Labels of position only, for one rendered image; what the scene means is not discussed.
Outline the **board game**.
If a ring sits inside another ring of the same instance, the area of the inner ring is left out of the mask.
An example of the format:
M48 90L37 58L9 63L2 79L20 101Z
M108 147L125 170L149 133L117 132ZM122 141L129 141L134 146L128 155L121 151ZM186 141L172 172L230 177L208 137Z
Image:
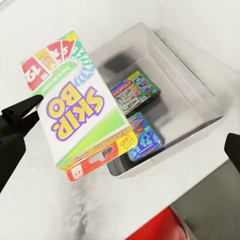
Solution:
M76 183L139 143L74 31L20 63L54 162ZM112 147L103 161L90 159Z
M139 70L110 92L127 119L161 94Z
M129 119L129 122L139 143L132 149L129 149L128 152L132 160L135 163L138 163L146 156L161 148L164 144L156 135L155 131L151 128L141 112Z

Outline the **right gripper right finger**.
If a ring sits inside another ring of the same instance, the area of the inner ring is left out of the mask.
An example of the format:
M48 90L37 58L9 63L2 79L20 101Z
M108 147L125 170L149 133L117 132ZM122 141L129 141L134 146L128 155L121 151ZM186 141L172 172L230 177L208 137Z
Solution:
M240 134L227 134L224 151L240 173Z

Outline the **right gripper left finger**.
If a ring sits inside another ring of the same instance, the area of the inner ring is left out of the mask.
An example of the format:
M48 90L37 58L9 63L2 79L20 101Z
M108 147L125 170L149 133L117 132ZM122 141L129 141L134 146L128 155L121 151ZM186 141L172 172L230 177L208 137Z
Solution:
M0 193L26 152L26 144L21 133L0 138Z

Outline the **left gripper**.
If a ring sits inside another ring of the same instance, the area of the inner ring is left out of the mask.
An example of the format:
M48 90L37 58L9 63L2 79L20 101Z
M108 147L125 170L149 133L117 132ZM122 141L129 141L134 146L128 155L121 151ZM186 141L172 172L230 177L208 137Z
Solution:
M0 138L19 133L25 137L40 121L37 110L31 114L29 112L43 99L43 95L37 94L3 109L0 115Z

